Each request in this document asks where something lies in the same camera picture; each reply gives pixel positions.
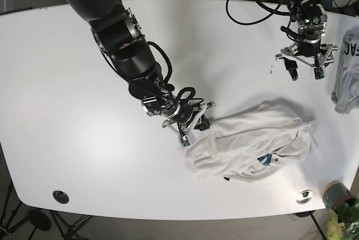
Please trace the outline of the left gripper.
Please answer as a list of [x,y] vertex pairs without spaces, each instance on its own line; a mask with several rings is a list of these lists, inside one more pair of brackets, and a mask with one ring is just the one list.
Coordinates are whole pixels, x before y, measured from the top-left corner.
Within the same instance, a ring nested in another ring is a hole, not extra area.
[[297,23],[298,32],[289,29],[289,37],[294,40],[289,51],[282,50],[275,58],[284,62],[292,81],[298,79],[298,65],[289,57],[312,67],[316,80],[323,79],[325,68],[334,62],[333,53],[338,50],[336,45],[321,43],[322,37],[325,36],[327,19],[302,19]]

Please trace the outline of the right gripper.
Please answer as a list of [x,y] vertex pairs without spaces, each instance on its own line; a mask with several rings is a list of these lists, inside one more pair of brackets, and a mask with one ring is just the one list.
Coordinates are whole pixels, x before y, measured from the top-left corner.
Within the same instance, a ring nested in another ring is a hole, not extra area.
[[162,123],[162,127],[174,132],[183,148],[195,144],[193,130],[205,131],[210,128],[205,112],[214,107],[215,103],[196,99],[195,89],[181,89],[177,96],[168,89],[161,89],[157,94],[142,90],[141,94],[141,103],[146,114],[150,117],[165,117],[167,120]]

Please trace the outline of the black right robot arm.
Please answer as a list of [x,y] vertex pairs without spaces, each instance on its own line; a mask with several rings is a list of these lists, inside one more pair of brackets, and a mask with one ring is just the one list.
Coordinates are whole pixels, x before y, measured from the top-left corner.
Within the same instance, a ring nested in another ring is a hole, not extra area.
[[205,131],[210,123],[205,111],[213,106],[197,98],[193,87],[174,93],[173,68],[164,50],[147,41],[136,17],[121,0],[66,0],[91,27],[103,57],[128,83],[130,94],[141,101],[148,116],[163,116],[162,126],[171,129],[182,147],[195,143],[194,130]]

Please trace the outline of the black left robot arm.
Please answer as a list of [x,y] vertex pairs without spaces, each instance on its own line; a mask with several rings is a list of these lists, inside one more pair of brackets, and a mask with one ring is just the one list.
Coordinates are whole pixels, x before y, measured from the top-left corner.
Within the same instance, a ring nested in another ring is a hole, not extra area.
[[321,42],[328,26],[328,15],[325,8],[315,0],[279,0],[276,8],[270,8],[260,0],[254,0],[268,15],[250,25],[264,22],[274,15],[287,16],[286,26],[281,26],[292,45],[281,49],[277,60],[284,62],[286,70],[293,81],[298,79],[298,62],[314,71],[317,80],[325,77],[325,69],[334,62],[333,52],[338,47]]

